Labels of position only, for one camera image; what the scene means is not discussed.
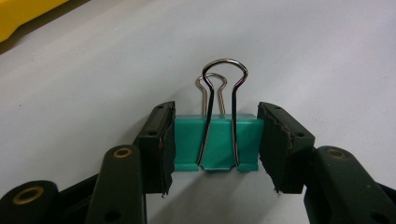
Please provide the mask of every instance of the metal wire handle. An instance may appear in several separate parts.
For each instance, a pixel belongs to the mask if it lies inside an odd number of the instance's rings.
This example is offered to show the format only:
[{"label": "metal wire handle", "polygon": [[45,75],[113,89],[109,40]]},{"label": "metal wire handle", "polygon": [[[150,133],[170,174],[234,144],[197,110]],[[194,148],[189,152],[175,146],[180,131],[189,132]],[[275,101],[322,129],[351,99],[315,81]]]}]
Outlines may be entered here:
[{"label": "metal wire handle", "polygon": [[202,70],[202,78],[204,80],[204,82],[207,84],[207,86],[210,89],[210,98],[209,98],[209,107],[207,110],[207,116],[206,116],[206,125],[205,125],[205,131],[204,131],[204,139],[203,142],[201,144],[201,150],[200,150],[200,154],[198,156],[198,161],[197,164],[201,165],[202,159],[204,157],[204,153],[205,153],[205,147],[206,147],[206,143],[207,143],[207,137],[209,134],[209,126],[210,126],[210,120],[212,118],[212,110],[213,110],[213,99],[214,99],[214,89],[213,89],[213,84],[210,82],[209,78],[207,78],[206,73],[207,71],[219,64],[222,63],[230,63],[236,67],[238,67],[239,69],[242,70],[242,72],[244,73],[244,75],[241,77],[241,79],[239,79],[235,85],[233,86],[233,101],[232,101],[232,125],[233,125],[233,156],[235,159],[235,165],[239,166],[239,158],[238,158],[238,144],[236,141],[236,91],[238,90],[238,88],[245,82],[245,80],[248,77],[248,70],[246,69],[246,67],[244,65],[242,65],[240,62],[238,62],[237,60],[234,59],[218,59],[215,60],[212,63],[207,64],[204,69]]},{"label": "metal wire handle", "polygon": [[[219,97],[219,107],[220,107],[220,114],[225,114],[225,107],[224,101],[222,98],[222,90],[227,86],[227,78],[224,76],[217,74],[217,73],[208,73],[206,74],[207,77],[217,77],[222,80],[223,84],[218,89],[218,97]],[[198,77],[195,80],[195,85],[202,91],[202,115],[206,115],[206,105],[207,105],[207,92],[205,87],[201,85],[201,80],[203,77]]]}]

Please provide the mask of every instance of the black plastic mount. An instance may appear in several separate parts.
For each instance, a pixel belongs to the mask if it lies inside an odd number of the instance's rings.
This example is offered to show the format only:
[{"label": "black plastic mount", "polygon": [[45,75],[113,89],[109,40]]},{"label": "black plastic mount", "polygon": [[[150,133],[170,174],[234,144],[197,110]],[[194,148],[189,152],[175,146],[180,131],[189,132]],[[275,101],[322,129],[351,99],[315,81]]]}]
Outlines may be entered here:
[{"label": "black plastic mount", "polygon": [[348,151],[320,147],[307,168],[304,203],[311,224],[396,223],[396,191],[378,185]]},{"label": "black plastic mount", "polygon": [[275,190],[301,193],[304,162],[314,150],[315,136],[278,105],[261,102],[257,118],[264,120],[260,160]]}]

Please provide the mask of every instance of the screw hole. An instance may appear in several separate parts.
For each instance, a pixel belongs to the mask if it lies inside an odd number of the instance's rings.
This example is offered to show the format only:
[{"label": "screw hole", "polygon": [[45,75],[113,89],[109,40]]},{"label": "screw hole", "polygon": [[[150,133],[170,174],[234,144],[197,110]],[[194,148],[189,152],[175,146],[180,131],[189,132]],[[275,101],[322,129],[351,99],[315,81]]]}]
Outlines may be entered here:
[{"label": "screw hole", "polygon": [[121,213],[117,210],[111,210],[105,214],[106,222],[115,222],[121,218]]},{"label": "screw hole", "polygon": [[377,223],[381,224],[389,224],[389,218],[387,218],[384,214],[378,213],[378,212],[373,212],[370,217],[376,221]]},{"label": "screw hole", "polygon": [[31,203],[32,201],[38,199],[43,194],[43,192],[44,189],[39,186],[24,189],[14,197],[13,202],[17,205]]}]

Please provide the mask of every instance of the binder clip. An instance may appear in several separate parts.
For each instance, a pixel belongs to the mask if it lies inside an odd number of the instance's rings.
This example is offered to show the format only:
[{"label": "binder clip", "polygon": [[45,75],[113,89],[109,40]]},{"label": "binder clip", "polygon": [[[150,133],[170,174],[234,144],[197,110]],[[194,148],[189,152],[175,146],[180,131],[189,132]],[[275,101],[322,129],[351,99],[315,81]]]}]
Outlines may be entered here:
[{"label": "binder clip", "polygon": [[[228,63],[240,68],[243,76],[233,86],[232,114],[226,114],[222,90],[227,79],[220,74],[207,73],[216,65]],[[220,114],[212,115],[214,88],[209,80],[217,77],[223,84],[218,89]],[[257,171],[259,148],[262,140],[263,120],[252,114],[236,114],[236,91],[248,77],[248,70],[233,59],[219,59],[204,67],[202,76],[196,79],[197,87],[203,93],[202,115],[176,115],[175,141],[177,171],[229,171],[234,166],[240,172]],[[210,89],[206,112],[207,93],[200,84],[204,80]]]}]

